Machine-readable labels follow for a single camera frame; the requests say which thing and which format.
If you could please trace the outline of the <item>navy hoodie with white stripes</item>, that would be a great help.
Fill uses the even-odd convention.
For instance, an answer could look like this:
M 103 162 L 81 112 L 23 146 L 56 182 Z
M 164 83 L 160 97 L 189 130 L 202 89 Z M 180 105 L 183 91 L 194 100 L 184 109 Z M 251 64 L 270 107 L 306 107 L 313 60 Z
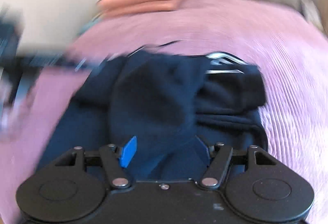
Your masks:
M 237 150 L 267 149 L 259 107 L 266 102 L 261 73 L 226 52 L 169 55 L 146 46 L 101 64 L 56 126 L 38 168 L 75 146 L 97 150 L 137 137 L 127 172 L 137 180 L 199 178 L 209 162 L 195 151 L 196 136 Z

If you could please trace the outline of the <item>pink bedspread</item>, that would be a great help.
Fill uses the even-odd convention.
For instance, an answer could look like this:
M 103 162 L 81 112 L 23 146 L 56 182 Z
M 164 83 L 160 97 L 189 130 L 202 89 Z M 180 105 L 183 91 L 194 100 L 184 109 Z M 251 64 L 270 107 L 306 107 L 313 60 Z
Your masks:
M 103 20 L 67 49 L 101 60 L 142 45 L 170 54 L 224 51 L 257 64 L 267 103 L 260 109 L 269 152 L 315 191 L 309 223 L 327 223 L 327 38 L 296 11 L 253 0 L 184 0 L 179 10 Z M 32 174 L 72 94 L 87 74 L 45 70 L 15 135 L 1 140 L 1 219 L 16 223 L 15 194 Z

